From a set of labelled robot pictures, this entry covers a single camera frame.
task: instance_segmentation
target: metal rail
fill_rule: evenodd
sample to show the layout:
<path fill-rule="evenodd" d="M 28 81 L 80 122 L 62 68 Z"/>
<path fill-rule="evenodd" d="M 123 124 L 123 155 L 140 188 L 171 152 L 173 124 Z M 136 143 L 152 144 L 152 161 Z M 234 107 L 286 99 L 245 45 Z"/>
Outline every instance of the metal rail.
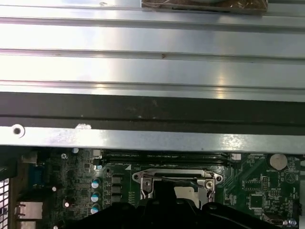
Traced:
<path fill-rule="evenodd" d="M 71 2 L 1 1 L 0 91 L 305 101 L 303 0 L 264 16 Z"/>

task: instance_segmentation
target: metal bracket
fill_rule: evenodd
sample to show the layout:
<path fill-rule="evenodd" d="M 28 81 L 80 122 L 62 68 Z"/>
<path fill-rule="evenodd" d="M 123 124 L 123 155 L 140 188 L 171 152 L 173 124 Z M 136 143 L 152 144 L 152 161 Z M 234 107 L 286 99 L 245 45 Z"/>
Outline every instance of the metal bracket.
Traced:
<path fill-rule="evenodd" d="M 201 204 L 214 201 L 215 186 L 223 182 L 223 176 L 200 169 L 151 168 L 134 173 L 132 179 L 141 184 L 141 199 L 153 198 L 154 182 L 169 181 L 198 188 Z"/>

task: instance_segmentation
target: capacitor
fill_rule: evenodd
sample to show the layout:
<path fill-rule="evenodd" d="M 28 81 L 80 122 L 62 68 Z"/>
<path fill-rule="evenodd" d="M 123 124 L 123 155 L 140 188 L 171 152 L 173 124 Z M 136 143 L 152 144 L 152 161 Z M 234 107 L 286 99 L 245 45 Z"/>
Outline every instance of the capacitor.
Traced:
<path fill-rule="evenodd" d="M 62 184 L 57 184 L 57 185 L 53 185 L 51 189 L 52 189 L 53 192 L 57 192 L 62 187 L 63 187 Z"/>
<path fill-rule="evenodd" d="M 73 197 L 71 197 L 71 198 L 67 197 L 67 198 L 63 199 L 63 206 L 65 208 L 70 207 L 74 203 L 75 203 L 75 198 L 73 198 Z"/>
<path fill-rule="evenodd" d="M 92 202 L 98 202 L 101 199 L 101 194 L 99 192 L 94 192 L 91 196 Z"/>
<path fill-rule="evenodd" d="M 66 226 L 65 221 L 60 220 L 58 223 L 53 227 L 53 229 L 63 229 Z"/>
<path fill-rule="evenodd" d="M 95 214 L 101 210 L 101 206 L 99 204 L 94 204 L 90 210 L 91 214 Z"/>
<path fill-rule="evenodd" d="M 289 224 L 290 226 L 296 226 L 297 222 L 296 222 L 295 219 L 289 219 L 289 220 L 288 220 L 288 224 Z"/>
<path fill-rule="evenodd" d="M 91 187 L 98 188 L 100 186 L 100 183 L 101 183 L 101 180 L 99 178 L 95 178 L 91 183 Z"/>

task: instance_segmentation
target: screw hole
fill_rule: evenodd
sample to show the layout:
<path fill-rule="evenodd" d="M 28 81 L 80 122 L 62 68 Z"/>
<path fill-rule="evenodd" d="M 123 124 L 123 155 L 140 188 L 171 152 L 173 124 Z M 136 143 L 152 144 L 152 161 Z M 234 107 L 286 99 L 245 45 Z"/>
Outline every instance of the screw hole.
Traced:
<path fill-rule="evenodd" d="M 21 133 L 21 130 L 20 130 L 20 128 L 15 128 L 13 130 L 13 132 L 14 132 L 15 135 L 19 135 Z"/>

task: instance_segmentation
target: electrolytic capacitor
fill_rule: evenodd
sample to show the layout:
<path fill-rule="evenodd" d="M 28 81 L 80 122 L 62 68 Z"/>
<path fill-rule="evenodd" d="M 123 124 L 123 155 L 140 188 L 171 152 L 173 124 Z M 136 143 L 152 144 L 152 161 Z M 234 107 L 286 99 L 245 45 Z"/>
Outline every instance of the electrolytic capacitor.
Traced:
<path fill-rule="evenodd" d="M 101 206 L 99 204 L 94 204 L 90 210 L 91 214 L 95 214 L 101 210 Z"/>
<path fill-rule="evenodd" d="M 57 185 L 53 185 L 51 189 L 52 189 L 53 192 L 57 192 L 62 187 L 63 187 L 62 184 L 57 184 Z"/>
<path fill-rule="evenodd" d="M 91 196 L 92 202 L 98 202 L 101 199 L 101 194 L 99 192 L 94 192 Z"/>
<path fill-rule="evenodd" d="M 91 187 L 92 188 L 98 188 L 101 184 L 101 180 L 99 178 L 95 178 L 92 183 L 91 183 Z"/>
<path fill-rule="evenodd" d="M 66 226 L 65 221 L 60 220 L 58 223 L 53 227 L 53 229 L 63 229 Z"/>
<path fill-rule="evenodd" d="M 63 206 L 65 208 L 70 207 L 72 204 L 75 204 L 75 198 L 74 197 L 66 197 L 63 199 Z"/>

